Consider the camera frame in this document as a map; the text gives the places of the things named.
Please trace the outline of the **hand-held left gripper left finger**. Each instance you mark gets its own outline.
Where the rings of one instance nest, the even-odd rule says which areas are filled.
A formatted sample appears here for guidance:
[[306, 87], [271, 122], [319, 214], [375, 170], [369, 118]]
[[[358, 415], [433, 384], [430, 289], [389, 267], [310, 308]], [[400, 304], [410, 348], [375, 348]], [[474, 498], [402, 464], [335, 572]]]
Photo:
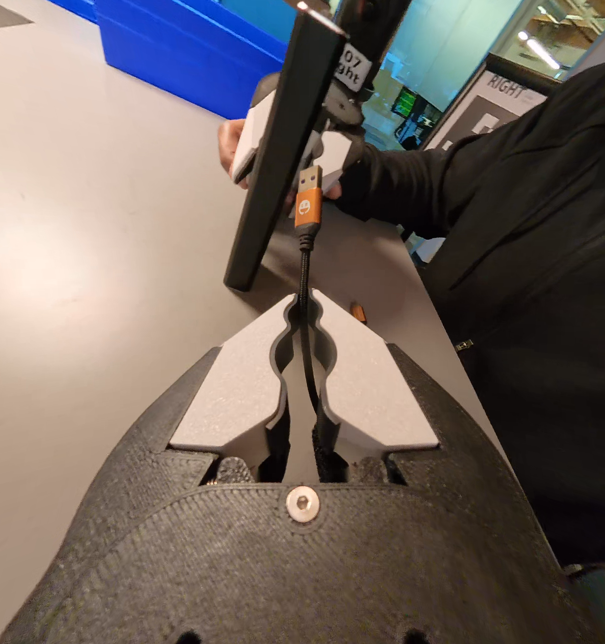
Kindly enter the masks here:
[[297, 313], [290, 294], [219, 347], [170, 447], [238, 457], [258, 481], [282, 481], [290, 454], [282, 373], [293, 359]]

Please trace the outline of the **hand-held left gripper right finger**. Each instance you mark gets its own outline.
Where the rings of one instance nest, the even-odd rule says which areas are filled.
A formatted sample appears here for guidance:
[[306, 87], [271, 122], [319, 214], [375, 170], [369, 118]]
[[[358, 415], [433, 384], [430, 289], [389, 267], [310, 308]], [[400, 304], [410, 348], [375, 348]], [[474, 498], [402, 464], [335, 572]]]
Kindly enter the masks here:
[[440, 449], [391, 345], [319, 289], [310, 291], [310, 332], [323, 368], [312, 431], [319, 478], [348, 479], [364, 458]]

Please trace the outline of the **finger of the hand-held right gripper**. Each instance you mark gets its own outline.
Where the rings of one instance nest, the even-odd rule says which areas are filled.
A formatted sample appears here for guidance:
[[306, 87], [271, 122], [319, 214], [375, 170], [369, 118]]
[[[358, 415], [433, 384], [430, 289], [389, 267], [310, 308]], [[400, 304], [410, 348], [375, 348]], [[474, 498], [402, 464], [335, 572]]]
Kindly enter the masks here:
[[252, 172], [274, 99], [275, 93], [268, 93], [246, 115], [231, 165], [234, 184], [240, 184]]
[[339, 131], [312, 132], [307, 167], [321, 168], [321, 189], [329, 193], [344, 173], [353, 146], [352, 139]]

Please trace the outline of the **black usb hub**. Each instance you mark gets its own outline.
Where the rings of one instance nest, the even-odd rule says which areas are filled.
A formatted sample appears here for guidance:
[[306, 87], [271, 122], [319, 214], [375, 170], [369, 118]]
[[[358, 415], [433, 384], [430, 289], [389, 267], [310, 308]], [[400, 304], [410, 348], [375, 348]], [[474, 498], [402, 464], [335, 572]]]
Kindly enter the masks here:
[[253, 286], [347, 42], [328, 18], [305, 3], [297, 9], [226, 267], [224, 284], [238, 292]]

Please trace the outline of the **person's right forearm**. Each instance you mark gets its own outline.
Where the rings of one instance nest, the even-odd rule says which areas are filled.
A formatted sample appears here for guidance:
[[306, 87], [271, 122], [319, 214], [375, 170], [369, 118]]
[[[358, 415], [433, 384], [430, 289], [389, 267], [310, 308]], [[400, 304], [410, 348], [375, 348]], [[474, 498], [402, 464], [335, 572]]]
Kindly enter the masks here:
[[487, 138], [467, 137], [446, 151], [381, 151], [355, 141], [333, 201], [360, 221], [443, 236], [478, 192]]

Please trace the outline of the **person's right hand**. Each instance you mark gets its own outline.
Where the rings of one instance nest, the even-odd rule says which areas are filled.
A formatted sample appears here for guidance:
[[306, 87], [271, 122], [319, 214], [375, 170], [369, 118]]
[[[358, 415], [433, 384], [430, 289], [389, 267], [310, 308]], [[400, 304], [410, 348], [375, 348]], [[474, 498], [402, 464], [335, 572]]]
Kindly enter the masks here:
[[[244, 119], [235, 119], [227, 120], [223, 122], [218, 128], [218, 152], [219, 160], [232, 179], [232, 165], [234, 162], [235, 152], [237, 150], [237, 145], [239, 143], [240, 136], [244, 128]], [[243, 190], [248, 189], [248, 183], [246, 180], [237, 183], [239, 187]], [[341, 197], [342, 188], [339, 183], [336, 183], [326, 194], [325, 197], [330, 200], [337, 200]]]

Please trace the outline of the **blue plastic storage bin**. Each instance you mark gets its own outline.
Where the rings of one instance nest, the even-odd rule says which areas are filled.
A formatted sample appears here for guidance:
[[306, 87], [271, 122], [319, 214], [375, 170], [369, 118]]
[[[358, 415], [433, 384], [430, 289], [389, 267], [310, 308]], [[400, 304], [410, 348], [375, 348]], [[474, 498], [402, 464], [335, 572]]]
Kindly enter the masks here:
[[296, 11], [285, 1], [95, 1], [108, 65], [228, 119], [280, 71]]
[[84, 18], [93, 24], [98, 24], [95, 1], [52, 0], [49, 2], [71, 12], [74, 15]]

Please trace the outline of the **black framed sign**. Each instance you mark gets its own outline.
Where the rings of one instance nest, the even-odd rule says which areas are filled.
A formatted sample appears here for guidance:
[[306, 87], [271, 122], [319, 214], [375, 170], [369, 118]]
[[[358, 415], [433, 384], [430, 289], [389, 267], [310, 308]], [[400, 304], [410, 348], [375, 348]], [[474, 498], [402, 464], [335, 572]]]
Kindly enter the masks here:
[[420, 149], [446, 151], [466, 137], [491, 133], [540, 105], [560, 84], [488, 53]]

